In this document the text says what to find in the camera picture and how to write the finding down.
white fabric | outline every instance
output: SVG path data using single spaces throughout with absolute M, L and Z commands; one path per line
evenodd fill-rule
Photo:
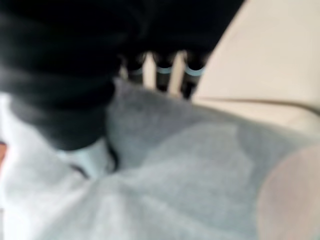
M 5 240 L 257 240 L 265 178 L 319 142 L 120 85 L 108 109 L 120 171 L 88 181 L 1 109 Z
M 103 178 L 113 170 L 114 159 L 110 156 L 105 138 L 74 151 L 58 151 L 57 156 L 66 164 L 80 168 L 91 179 Z

gray fabric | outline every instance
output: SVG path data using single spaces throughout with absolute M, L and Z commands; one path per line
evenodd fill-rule
M 266 175 L 318 141 L 117 87 L 107 125 L 120 170 L 96 182 L 61 163 L 2 99 L 6 240 L 256 240 Z

black sleeve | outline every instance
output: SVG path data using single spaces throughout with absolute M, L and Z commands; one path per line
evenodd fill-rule
M 156 52 L 210 53 L 244 0 L 156 0 L 147 45 Z
M 0 0 L 0 90 L 12 110 L 58 149 L 104 133 L 117 54 L 134 27 L 99 0 Z

beige surface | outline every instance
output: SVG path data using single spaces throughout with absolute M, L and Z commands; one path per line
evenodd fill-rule
M 196 98 L 320 109 L 320 1 L 250 0 L 208 63 Z
M 319 0 L 248 0 L 211 56 L 193 101 L 320 133 L 319 43 Z M 175 66 L 169 91 L 179 96 L 184 70 L 179 55 Z M 153 88 L 151 57 L 144 70 Z

gray t-shirt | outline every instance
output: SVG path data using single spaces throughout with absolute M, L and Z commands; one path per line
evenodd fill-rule
M 2 98 L 6 240 L 257 240 L 257 197 L 286 156 L 318 142 L 123 82 L 108 108 L 118 172 L 84 179 Z

